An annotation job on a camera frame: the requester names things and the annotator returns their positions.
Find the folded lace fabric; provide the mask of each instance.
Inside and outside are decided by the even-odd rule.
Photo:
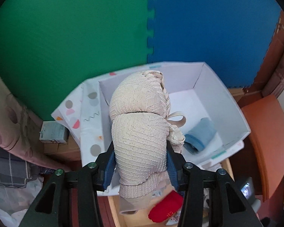
[[[121,197],[148,195],[169,179],[166,140],[180,152],[185,139],[177,122],[167,121],[169,112],[170,100],[159,71],[136,72],[113,93],[110,117]]]

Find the brown curtain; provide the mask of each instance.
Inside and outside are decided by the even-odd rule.
[[[32,111],[21,105],[0,78],[0,147],[33,164],[52,169],[69,168],[43,154],[39,141],[42,125]]]
[[[284,54],[280,59],[278,66],[276,67],[273,75],[269,79],[268,83],[262,90],[262,95],[268,96],[273,94],[275,97],[278,97],[284,90]]]

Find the blue gripper pad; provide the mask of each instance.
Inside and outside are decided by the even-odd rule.
[[[205,61],[227,87],[249,86],[281,8],[275,0],[149,0],[148,63]]]
[[[105,190],[111,184],[111,179],[113,178],[115,168],[116,168],[115,152],[112,152],[111,156],[109,157],[106,169],[104,171],[103,187]]]
[[[176,171],[176,168],[173,164],[173,161],[172,161],[168,151],[166,151],[166,162],[167,162],[166,163],[167,164],[167,172],[168,172],[168,175],[169,175],[171,185],[175,188],[176,191],[178,191],[179,183],[178,183],[178,180],[177,180],[177,171]]]

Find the wooden drawer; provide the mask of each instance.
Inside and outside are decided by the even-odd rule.
[[[229,159],[224,160],[221,163],[222,167],[226,169],[229,175],[233,178],[232,169],[230,166]],[[109,196],[108,202],[111,208],[111,213],[113,215],[113,219],[115,222],[116,227],[164,227],[167,221],[162,223],[154,223],[148,218],[148,214],[150,210],[156,205],[157,202],[160,202],[164,196],[166,196],[173,187],[169,185],[163,192],[162,197],[156,197],[155,199],[151,200],[149,207],[146,209],[139,210],[136,214],[133,215],[121,215],[119,214],[119,196]]]

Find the metal screw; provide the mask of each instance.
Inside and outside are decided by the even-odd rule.
[[[224,169],[220,168],[220,169],[218,169],[218,173],[219,173],[220,175],[225,175],[225,174],[226,174],[226,171],[225,171]]]
[[[57,175],[57,176],[60,176],[60,175],[62,175],[63,174],[63,170],[62,169],[58,169],[58,170],[56,170],[55,171],[55,174]]]
[[[184,164],[184,167],[187,168],[187,169],[191,169],[193,167],[193,163],[190,163],[190,162],[186,162]]]
[[[90,162],[90,163],[88,163],[88,165],[87,165],[90,169],[93,169],[93,168],[95,168],[96,166],[97,166],[97,163],[96,162]]]

